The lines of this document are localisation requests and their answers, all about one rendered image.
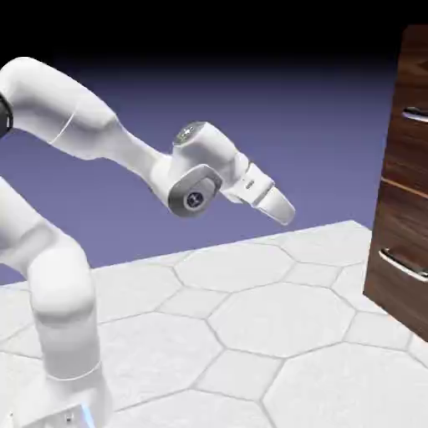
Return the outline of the dark wood cabinet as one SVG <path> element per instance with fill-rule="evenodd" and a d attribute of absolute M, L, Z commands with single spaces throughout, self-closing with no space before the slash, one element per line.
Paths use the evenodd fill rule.
<path fill-rule="evenodd" d="M 401 37 L 364 295 L 428 342 L 428 23 Z"/>

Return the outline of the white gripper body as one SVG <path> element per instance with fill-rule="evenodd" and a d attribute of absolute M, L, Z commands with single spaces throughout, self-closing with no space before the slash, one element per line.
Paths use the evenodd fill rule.
<path fill-rule="evenodd" d="M 293 221 L 296 212 L 293 204 L 276 186 L 267 191 L 255 208 L 283 226 Z"/>

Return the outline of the dark wood drawer front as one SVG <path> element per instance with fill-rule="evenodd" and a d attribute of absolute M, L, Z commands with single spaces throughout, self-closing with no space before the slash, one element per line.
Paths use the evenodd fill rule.
<path fill-rule="evenodd" d="M 428 272 L 428 199 L 380 183 L 364 295 L 428 343 L 428 283 L 382 260 L 381 248 L 408 267 Z"/>
<path fill-rule="evenodd" d="M 428 24 L 402 33 L 382 179 L 428 198 L 428 123 L 409 120 L 405 107 L 428 109 Z"/>

